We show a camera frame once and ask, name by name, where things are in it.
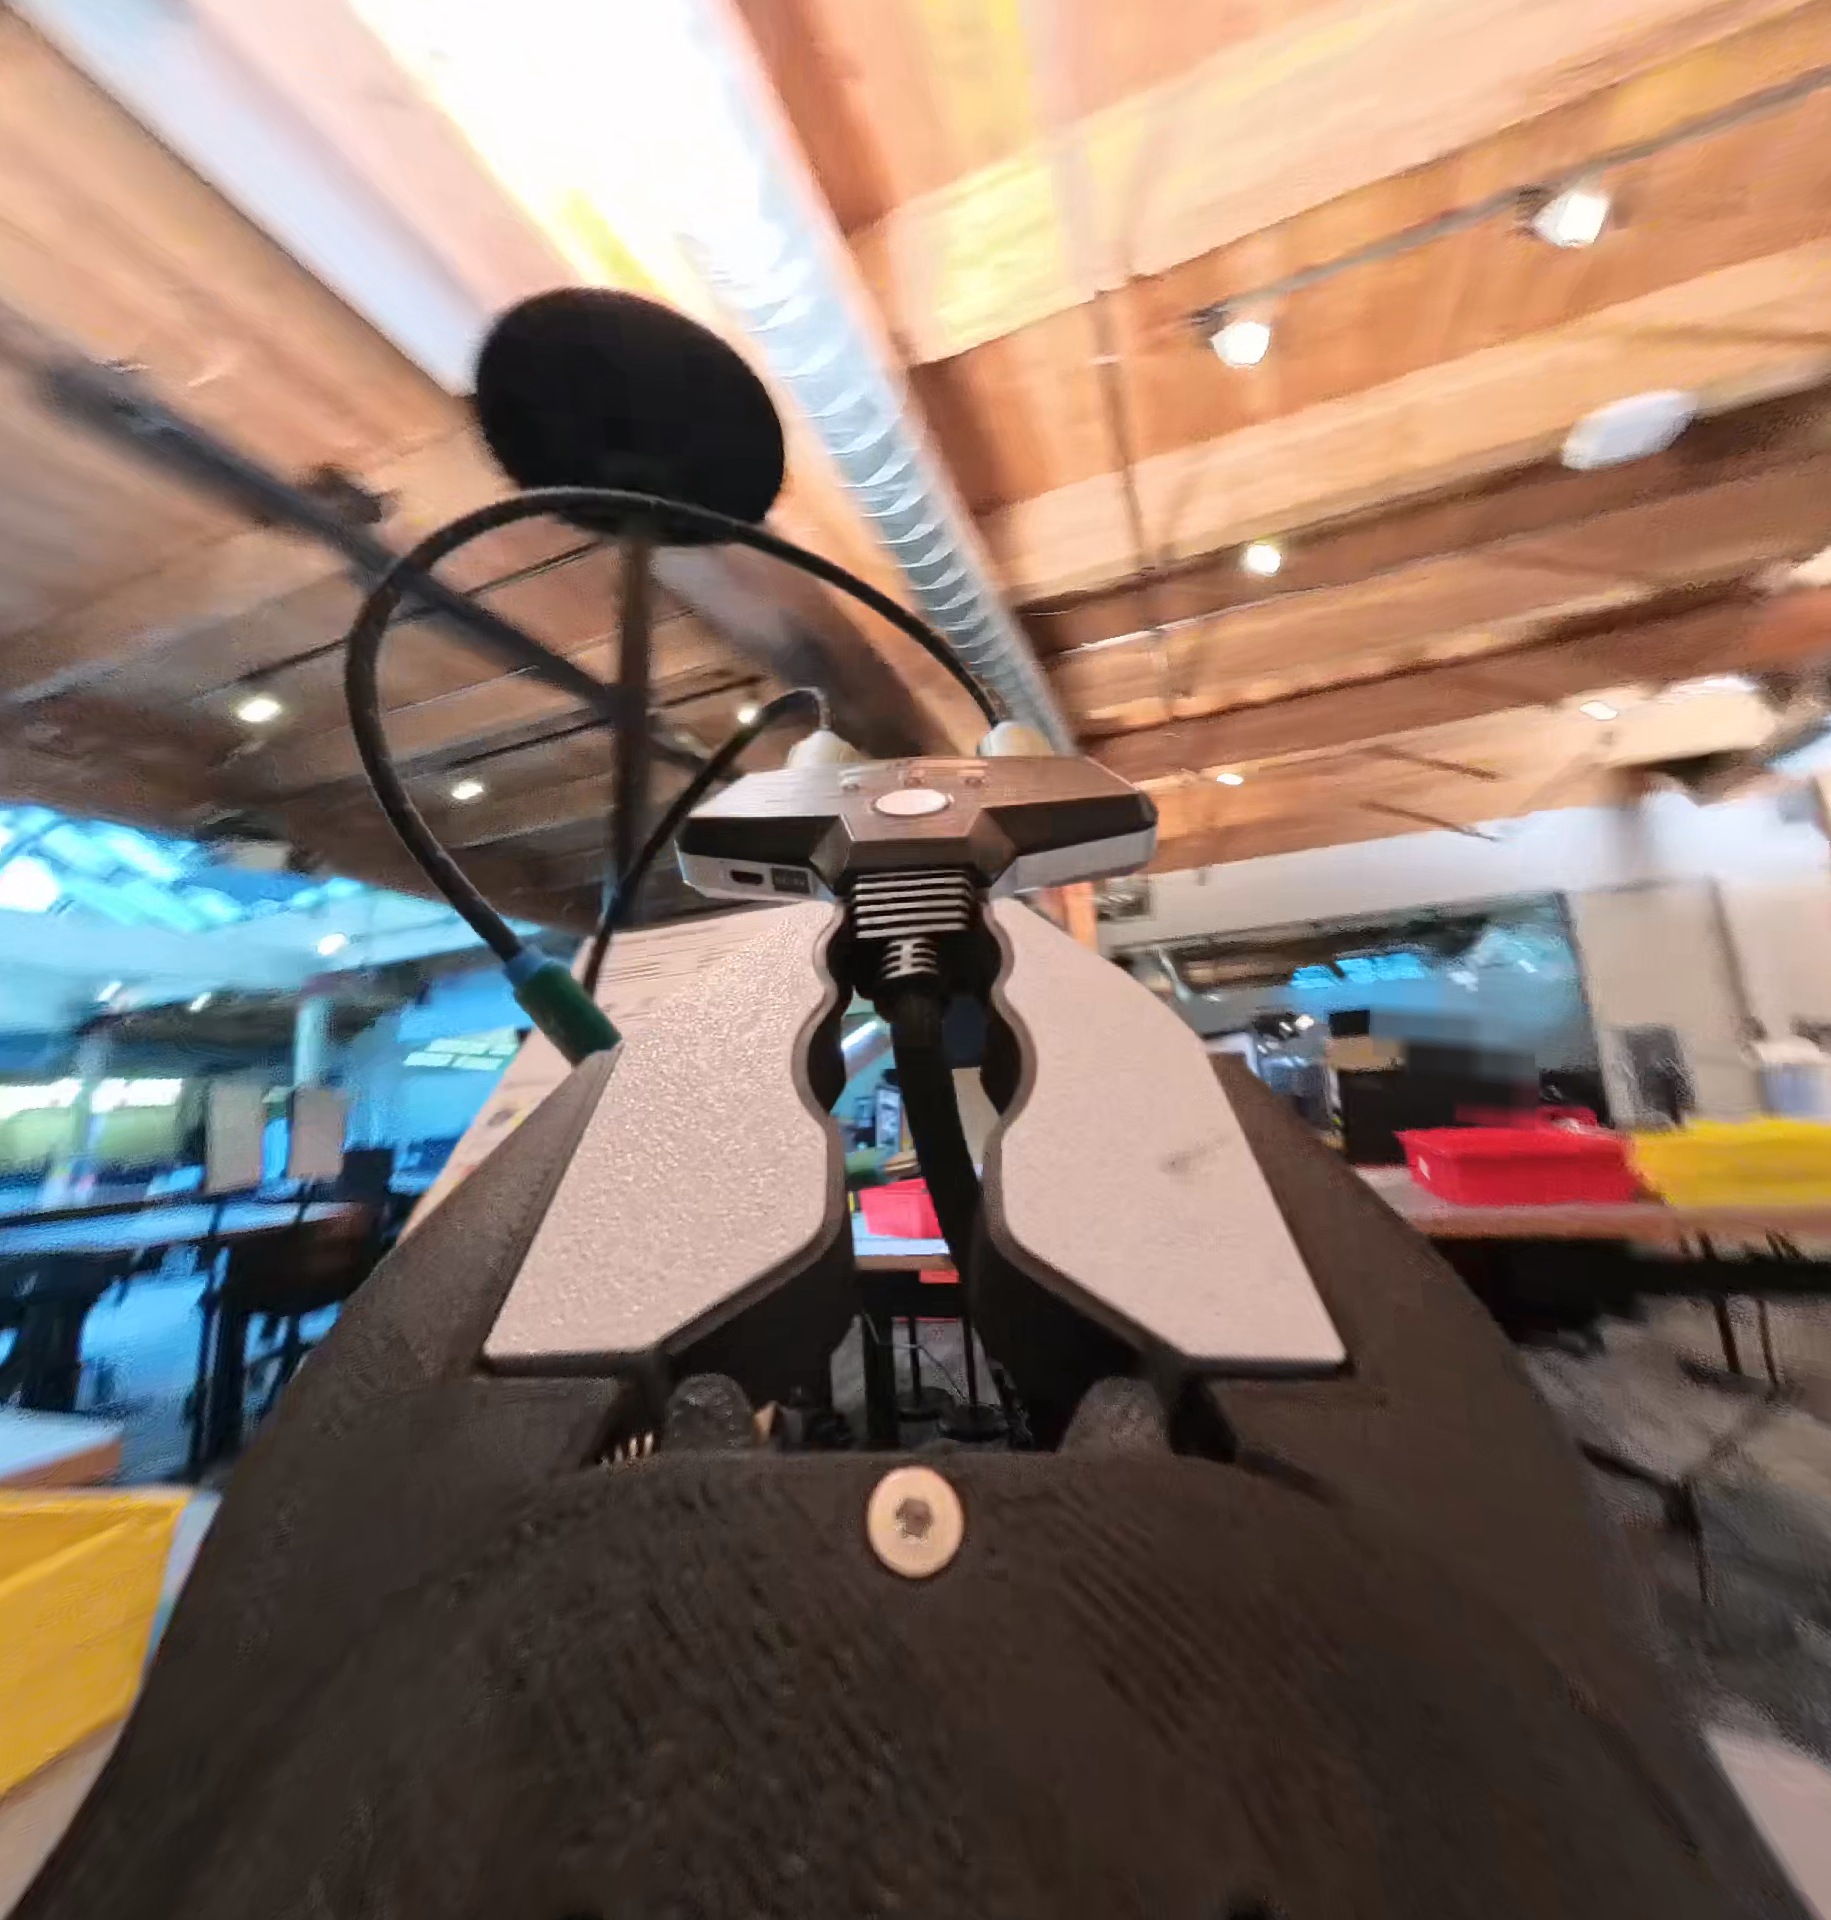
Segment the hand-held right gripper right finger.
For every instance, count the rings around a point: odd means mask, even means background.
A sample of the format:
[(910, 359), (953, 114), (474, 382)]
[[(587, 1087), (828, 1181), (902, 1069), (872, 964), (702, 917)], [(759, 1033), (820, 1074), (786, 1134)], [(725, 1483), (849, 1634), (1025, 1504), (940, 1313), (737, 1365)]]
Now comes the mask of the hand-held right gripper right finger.
[(1025, 903), (985, 923), (1021, 1063), (991, 1147), (997, 1249), (1190, 1374), (1338, 1374), (1344, 1341), (1186, 1020)]

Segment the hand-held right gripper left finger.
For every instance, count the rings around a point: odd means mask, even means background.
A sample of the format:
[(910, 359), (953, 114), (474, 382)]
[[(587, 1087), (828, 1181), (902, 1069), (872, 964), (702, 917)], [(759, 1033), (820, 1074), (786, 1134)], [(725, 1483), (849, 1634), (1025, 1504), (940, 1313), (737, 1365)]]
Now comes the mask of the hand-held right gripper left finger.
[(856, 1317), (835, 903), (752, 934), (611, 1053), (483, 1346), (504, 1375), (822, 1377)]

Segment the grey tracker device with ports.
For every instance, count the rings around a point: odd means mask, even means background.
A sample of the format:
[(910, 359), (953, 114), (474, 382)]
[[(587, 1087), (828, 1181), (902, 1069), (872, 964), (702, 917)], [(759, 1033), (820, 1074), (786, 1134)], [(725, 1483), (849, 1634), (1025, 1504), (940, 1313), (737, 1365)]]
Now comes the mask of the grey tracker device with ports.
[(952, 997), (985, 987), (994, 899), (1132, 873), (1157, 827), (1155, 804), (1089, 759), (1000, 754), (747, 773), (672, 846), (712, 899), (831, 903), (831, 955), (852, 993), (919, 981)]

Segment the dark table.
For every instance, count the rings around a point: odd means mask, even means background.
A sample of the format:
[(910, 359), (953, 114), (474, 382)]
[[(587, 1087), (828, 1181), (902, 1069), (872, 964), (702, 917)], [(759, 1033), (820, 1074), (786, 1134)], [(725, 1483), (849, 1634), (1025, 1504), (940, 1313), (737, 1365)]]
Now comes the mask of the dark table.
[(117, 1428), (121, 1478), (232, 1458), (384, 1249), (344, 1197), (163, 1200), (0, 1222), (0, 1405)]

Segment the skylight windows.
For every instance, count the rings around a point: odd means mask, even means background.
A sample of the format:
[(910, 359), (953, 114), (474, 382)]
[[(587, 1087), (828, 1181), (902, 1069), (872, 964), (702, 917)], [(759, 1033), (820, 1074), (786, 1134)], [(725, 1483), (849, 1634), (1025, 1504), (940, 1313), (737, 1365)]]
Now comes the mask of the skylight windows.
[(331, 969), (476, 946), (445, 906), (292, 870), (272, 841), (240, 854), (23, 804), (0, 804), (0, 914)]

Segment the yellow plastic bin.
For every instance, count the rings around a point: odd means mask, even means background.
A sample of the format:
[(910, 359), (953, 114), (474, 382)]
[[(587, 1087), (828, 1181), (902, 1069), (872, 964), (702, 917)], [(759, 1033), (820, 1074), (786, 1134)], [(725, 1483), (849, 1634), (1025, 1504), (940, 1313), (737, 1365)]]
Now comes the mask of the yellow plastic bin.
[(1639, 1183), (1679, 1211), (1831, 1211), (1831, 1120), (1704, 1120), (1623, 1144)]
[(117, 1726), (142, 1687), (182, 1492), (0, 1492), (0, 1803)]

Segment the white table with wooden edge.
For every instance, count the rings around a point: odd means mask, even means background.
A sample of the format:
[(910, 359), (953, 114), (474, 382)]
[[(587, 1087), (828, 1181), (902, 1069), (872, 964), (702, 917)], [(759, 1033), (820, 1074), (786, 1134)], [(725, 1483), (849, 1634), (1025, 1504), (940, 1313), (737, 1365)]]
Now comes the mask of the white table with wooden edge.
[(71, 1412), (0, 1405), (0, 1492), (112, 1483), (121, 1427)]

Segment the black foam microphone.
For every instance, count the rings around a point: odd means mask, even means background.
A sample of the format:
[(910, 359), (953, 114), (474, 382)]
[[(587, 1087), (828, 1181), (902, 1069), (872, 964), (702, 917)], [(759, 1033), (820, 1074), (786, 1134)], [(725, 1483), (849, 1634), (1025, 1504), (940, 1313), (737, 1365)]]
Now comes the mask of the black foam microphone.
[[(504, 309), (476, 347), (471, 406), (520, 492), (631, 492), (760, 525), (786, 477), (782, 421), (752, 366), (692, 316), (627, 291), (566, 284)], [(604, 925), (620, 930), (647, 829), (654, 551), (713, 536), (614, 505), (568, 516), (622, 551), (604, 897)]]

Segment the white ceiling access point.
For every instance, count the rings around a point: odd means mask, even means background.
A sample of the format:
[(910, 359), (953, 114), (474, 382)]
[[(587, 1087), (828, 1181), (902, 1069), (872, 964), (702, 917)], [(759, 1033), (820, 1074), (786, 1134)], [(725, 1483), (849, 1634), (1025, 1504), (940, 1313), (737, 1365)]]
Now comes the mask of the white ceiling access point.
[(1651, 390), (1603, 402), (1577, 417), (1558, 448), (1563, 468), (1624, 466), (1667, 450), (1697, 417), (1697, 397)]

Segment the silver ventilation duct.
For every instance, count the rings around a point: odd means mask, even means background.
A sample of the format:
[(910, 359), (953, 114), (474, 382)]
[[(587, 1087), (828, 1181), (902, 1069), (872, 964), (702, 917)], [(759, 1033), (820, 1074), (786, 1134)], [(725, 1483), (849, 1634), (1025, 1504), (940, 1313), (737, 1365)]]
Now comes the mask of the silver ventilation duct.
[(765, 216), (688, 234), (682, 249), (818, 437), (944, 660), (964, 669), (1003, 720), (1073, 751), (1071, 726), (1000, 604), (966, 512), (831, 249), (806, 227)]

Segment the ceiling track rail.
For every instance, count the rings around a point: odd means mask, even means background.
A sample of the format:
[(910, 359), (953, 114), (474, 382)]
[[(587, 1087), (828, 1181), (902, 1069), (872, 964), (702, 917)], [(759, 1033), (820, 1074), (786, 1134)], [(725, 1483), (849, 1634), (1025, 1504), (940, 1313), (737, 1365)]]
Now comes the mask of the ceiling track rail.
[(1188, 310), (1186, 326), (1202, 343), (1209, 343), (1224, 326), (1246, 324), (1248, 319), (1262, 321), (1262, 316), (1268, 316), (1281, 300), (1309, 291), (1316, 284), (1332, 283), (1336, 277), (1422, 253), (1465, 231), (1490, 225), (1492, 220), (1503, 219), (1510, 227), (1532, 231), (1532, 219), (1555, 199), (1580, 191), (1603, 189), (1607, 177), (1616, 171), (1750, 126), (1751, 121), (1774, 118), (1829, 90), (1831, 61), (1786, 83), (1758, 88), (1719, 108), (1709, 108), (1680, 119), (1656, 135), (1623, 142), (1595, 157), (1564, 164), (1545, 177), (1511, 181), (1506, 189), (1498, 189), (1482, 199), (1465, 202), (1409, 227), (1391, 229), (1346, 253), (1336, 253), (1268, 283), (1251, 284), (1243, 293), (1198, 304)]

